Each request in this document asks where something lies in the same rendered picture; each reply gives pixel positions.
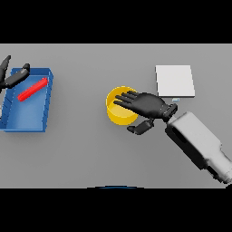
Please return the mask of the blue plastic tray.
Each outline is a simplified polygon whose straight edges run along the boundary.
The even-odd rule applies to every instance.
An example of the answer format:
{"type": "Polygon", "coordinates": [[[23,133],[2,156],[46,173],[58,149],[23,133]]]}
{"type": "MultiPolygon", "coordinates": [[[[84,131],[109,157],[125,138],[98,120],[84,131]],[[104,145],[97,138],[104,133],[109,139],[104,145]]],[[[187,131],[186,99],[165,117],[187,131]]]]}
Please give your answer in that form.
{"type": "Polygon", "coordinates": [[[5,90],[0,118],[0,131],[5,132],[45,132],[47,127],[48,111],[53,89],[53,73],[50,68],[32,68],[30,76],[17,84],[13,89],[5,90]],[[39,91],[24,101],[17,96],[41,81],[48,83],[39,91]]]}

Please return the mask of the pale square measuring scale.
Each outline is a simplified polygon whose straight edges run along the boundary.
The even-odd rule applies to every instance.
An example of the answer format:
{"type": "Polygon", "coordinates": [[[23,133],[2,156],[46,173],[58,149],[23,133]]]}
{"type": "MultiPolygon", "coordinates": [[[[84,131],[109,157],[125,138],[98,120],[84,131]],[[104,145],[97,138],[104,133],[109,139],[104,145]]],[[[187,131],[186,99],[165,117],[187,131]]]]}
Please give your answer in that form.
{"type": "Polygon", "coordinates": [[[159,97],[195,97],[192,71],[189,65],[156,65],[155,73],[159,97]]]}

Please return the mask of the red beaker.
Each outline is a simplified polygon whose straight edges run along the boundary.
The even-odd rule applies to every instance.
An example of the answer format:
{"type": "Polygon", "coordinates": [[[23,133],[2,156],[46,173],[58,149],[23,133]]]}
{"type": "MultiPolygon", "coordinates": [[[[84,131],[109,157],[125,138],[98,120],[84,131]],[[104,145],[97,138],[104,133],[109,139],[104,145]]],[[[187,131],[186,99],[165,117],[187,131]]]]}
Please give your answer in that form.
{"type": "Polygon", "coordinates": [[[43,77],[41,80],[36,82],[35,84],[31,85],[29,88],[21,92],[18,96],[17,99],[20,102],[25,101],[28,99],[30,96],[35,94],[36,92],[40,91],[43,87],[45,87],[48,83],[48,79],[46,77],[43,77]]]}

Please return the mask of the yellow bowl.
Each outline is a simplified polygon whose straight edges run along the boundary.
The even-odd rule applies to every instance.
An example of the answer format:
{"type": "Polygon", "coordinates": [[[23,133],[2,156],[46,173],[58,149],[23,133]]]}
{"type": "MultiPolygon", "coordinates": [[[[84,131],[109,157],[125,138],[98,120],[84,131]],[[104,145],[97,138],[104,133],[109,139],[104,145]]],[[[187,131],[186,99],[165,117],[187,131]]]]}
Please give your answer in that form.
{"type": "Polygon", "coordinates": [[[105,100],[107,115],[111,122],[117,125],[130,125],[138,118],[138,115],[133,111],[124,109],[113,103],[116,101],[116,95],[121,95],[123,92],[127,91],[134,91],[134,89],[127,86],[115,87],[108,93],[105,100]]]}

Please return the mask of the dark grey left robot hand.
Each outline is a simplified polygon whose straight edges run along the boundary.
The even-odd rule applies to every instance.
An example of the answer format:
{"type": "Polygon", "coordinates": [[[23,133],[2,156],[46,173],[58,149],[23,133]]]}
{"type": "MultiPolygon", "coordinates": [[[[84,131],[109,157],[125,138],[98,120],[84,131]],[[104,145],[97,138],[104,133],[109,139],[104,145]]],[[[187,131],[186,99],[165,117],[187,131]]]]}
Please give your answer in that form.
{"type": "Polygon", "coordinates": [[[24,81],[30,75],[30,64],[26,63],[18,72],[8,78],[5,77],[8,68],[10,55],[7,55],[0,64],[0,92],[3,89],[12,89],[20,82],[24,81]]]}

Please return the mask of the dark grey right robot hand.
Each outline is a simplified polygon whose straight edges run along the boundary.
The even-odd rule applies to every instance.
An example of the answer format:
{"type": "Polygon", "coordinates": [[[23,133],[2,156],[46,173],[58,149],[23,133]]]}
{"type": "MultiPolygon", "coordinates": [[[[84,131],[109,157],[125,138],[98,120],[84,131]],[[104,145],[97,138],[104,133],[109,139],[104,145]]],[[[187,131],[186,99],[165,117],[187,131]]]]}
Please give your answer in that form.
{"type": "Polygon", "coordinates": [[[119,105],[146,118],[138,126],[127,127],[129,132],[136,135],[142,135],[153,128],[156,119],[168,122],[178,110],[176,103],[167,104],[159,96],[146,92],[127,91],[121,95],[116,95],[115,98],[116,101],[113,102],[115,105],[119,105]]]}

